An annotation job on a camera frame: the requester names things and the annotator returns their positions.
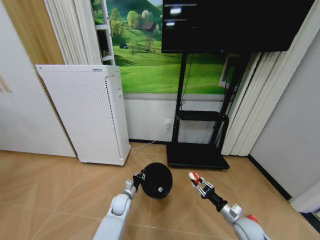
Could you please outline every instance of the white curtain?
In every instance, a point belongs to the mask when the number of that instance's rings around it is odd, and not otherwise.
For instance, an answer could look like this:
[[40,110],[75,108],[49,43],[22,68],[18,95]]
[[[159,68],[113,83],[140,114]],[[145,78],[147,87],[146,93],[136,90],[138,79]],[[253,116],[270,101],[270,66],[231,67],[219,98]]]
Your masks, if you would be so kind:
[[102,64],[90,0],[44,0],[65,64]]
[[223,155],[249,155],[319,28],[320,4],[315,0],[288,51],[251,56],[230,111]]

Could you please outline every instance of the white air purifier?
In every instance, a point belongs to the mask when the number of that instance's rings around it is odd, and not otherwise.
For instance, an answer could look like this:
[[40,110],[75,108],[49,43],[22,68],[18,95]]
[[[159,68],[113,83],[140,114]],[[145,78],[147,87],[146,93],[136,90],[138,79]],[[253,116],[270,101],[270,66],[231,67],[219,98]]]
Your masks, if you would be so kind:
[[120,68],[109,65],[36,65],[36,68],[79,160],[124,165],[130,145]]

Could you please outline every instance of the wall outlet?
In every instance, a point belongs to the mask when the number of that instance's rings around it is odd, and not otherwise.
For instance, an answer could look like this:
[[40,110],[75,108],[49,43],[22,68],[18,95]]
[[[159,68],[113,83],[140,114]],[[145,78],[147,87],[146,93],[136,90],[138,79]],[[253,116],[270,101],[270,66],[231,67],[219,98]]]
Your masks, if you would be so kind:
[[171,119],[164,120],[165,129],[169,129],[171,125]]

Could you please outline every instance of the black cable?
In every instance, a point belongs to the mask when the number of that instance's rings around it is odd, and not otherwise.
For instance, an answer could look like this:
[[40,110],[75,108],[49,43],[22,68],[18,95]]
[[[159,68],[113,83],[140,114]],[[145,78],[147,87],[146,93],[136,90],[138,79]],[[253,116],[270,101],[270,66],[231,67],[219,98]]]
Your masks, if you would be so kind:
[[192,65],[192,60],[194,59],[194,54],[192,53],[192,57],[191,57],[191,61],[190,61],[190,67],[189,67],[189,72],[188,72],[188,76],[186,77],[186,81],[185,81],[185,85],[184,85],[184,90],[183,90],[183,94],[181,97],[181,101],[180,101],[180,109],[182,110],[182,105],[186,103],[186,101],[184,100],[184,96],[186,93],[186,87],[188,84],[188,79],[189,79],[189,75],[190,75],[190,70],[191,70],[191,65]]

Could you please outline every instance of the sky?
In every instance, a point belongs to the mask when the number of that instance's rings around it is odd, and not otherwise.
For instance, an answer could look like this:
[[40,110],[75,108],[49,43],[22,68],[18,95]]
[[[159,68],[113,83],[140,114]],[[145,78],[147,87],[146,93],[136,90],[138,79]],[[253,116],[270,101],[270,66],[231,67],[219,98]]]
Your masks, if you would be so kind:
[[148,1],[156,7],[162,4],[162,0],[148,0]]

